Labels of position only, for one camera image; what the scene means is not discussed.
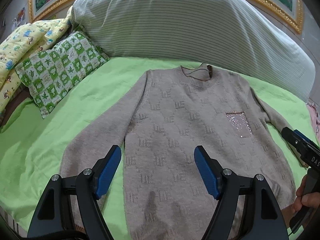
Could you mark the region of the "person's right hand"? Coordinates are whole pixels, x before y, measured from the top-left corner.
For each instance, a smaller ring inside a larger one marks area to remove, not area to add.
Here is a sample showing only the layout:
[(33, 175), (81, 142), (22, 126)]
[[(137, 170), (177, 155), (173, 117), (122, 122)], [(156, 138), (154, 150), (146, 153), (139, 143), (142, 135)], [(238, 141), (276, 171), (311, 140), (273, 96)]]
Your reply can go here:
[(292, 211), (298, 212), (302, 206), (312, 207), (314, 209), (317, 209), (320, 204), (320, 193), (314, 192), (314, 193), (308, 193), (304, 194), (304, 189), (306, 185), (306, 177), (305, 175), (302, 179), (302, 182), (300, 184), (300, 187), (296, 191), (296, 199), (292, 205)]

